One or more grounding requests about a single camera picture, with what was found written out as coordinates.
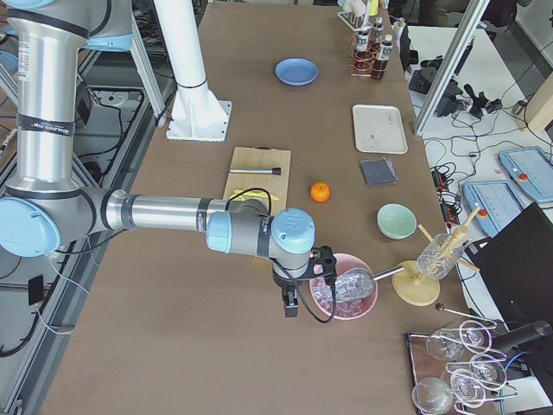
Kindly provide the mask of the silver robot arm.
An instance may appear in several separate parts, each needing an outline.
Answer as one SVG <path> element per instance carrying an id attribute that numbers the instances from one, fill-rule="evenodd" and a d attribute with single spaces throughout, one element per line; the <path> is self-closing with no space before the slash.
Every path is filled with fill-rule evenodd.
<path id="1" fill-rule="evenodd" d="M 10 1 L 18 37 L 16 173 L 1 200 L 1 245 L 33 258 L 86 237 L 158 228 L 204 233 L 214 251 L 270 259 L 286 316 L 305 300 L 301 284 L 323 278 L 334 286 L 336 260 L 315 245 L 309 214 L 270 204 L 132 195 L 81 187 L 72 178 L 78 53 L 127 51 L 133 45 L 128 1 Z"/>

